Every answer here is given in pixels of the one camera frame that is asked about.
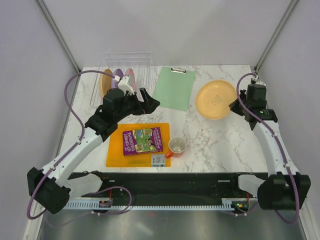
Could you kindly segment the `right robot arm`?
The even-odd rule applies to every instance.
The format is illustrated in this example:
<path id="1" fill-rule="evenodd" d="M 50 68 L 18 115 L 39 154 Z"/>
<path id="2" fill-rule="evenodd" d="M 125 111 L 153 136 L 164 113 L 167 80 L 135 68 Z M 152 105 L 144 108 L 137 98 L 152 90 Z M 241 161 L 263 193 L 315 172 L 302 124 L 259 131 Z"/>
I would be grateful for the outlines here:
<path id="1" fill-rule="evenodd" d="M 235 197 L 250 193 L 257 197 L 263 210 L 299 210 L 311 187 L 311 179 L 300 174 L 289 156 L 278 118 L 267 108 L 266 93 L 264 84 L 249 84 L 229 107 L 248 122 L 262 148 L 268 177 L 263 180 L 254 174 L 241 174 L 229 184 L 229 191 Z"/>

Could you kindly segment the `tan plate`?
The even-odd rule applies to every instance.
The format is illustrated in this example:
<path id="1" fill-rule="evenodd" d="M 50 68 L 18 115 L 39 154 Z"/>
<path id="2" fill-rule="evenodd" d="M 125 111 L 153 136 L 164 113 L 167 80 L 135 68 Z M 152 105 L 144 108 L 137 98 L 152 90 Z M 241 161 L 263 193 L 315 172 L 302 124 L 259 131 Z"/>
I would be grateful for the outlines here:
<path id="1" fill-rule="evenodd" d="M 113 80 L 113 78 L 110 76 L 113 72 L 110 69 L 106 68 L 104 73 L 107 73 L 107 75 L 101 74 L 99 78 L 99 91 L 101 98 L 103 98 L 107 94 L 107 91 L 112 88 Z"/>

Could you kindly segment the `orange-yellow plate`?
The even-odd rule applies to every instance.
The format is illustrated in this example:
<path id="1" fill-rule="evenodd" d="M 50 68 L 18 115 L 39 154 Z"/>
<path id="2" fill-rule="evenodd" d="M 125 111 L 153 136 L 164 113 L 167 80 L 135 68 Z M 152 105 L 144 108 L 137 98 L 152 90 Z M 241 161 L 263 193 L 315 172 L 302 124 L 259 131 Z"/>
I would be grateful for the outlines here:
<path id="1" fill-rule="evenodd" d="M 219 120 L 231 113 L 229 105 L 237 98 L 236 89 L 219 79 L 206 83 L 197 93 L 195 106 L 198 113 L 209 120 Z"/>

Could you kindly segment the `pink plate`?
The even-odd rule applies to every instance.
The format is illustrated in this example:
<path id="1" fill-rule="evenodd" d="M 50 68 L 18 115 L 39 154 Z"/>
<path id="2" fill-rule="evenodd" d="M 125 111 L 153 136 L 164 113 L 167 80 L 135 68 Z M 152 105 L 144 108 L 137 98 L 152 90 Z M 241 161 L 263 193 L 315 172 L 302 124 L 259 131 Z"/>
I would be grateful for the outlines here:
<path id="1" fill-rule="evenodd" d="M 128 68 L 125 72 L 125 76 L 129 77 L 128 84 L 132 87 L 133 91 L 137 91 L 136 87 L 136 79 L 135 79 L 135 74 L 132 68 Z"/>

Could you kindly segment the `purple plate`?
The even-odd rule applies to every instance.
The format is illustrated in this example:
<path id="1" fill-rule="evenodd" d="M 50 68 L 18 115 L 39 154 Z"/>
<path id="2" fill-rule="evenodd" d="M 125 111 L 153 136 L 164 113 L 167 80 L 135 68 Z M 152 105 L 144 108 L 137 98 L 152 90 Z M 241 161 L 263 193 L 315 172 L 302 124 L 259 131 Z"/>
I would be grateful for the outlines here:
<path id="1" fill-rule="evenodd" d="M 120 80 L 124 76 L 123 71 L 120 68 L 117 68 L 112 75 L 114 76 L 114 78 L 112 78 L 112 81 L 111 81 L 111 88 L 117 89 Z"/>

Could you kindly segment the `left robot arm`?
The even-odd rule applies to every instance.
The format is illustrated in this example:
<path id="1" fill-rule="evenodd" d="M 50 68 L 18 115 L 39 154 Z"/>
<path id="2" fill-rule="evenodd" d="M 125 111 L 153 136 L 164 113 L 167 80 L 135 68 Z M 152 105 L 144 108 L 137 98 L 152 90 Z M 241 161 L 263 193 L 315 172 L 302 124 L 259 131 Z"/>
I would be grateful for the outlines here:
<path id="1" fill-rule="evenodd" d="M 151 114 L 160 106 L 145 88 L 139 91 L 142 101 L 135 93 L 130 95 L 119 88 L 110 89 L 103 97 L 103 103 L 81 126 L 79 138 L 41 169 L 33 167 L 29 170 L 27 184 L 31 201 L 37 201 L 47 211 L 56 214 L 70 200 L 86 194 L 104 197 L 109 193 L 109 183 L 94 173 L 74 179 L 69 177 L 88 154 L 117 130 L 121 120 L 129 115 Z"/>

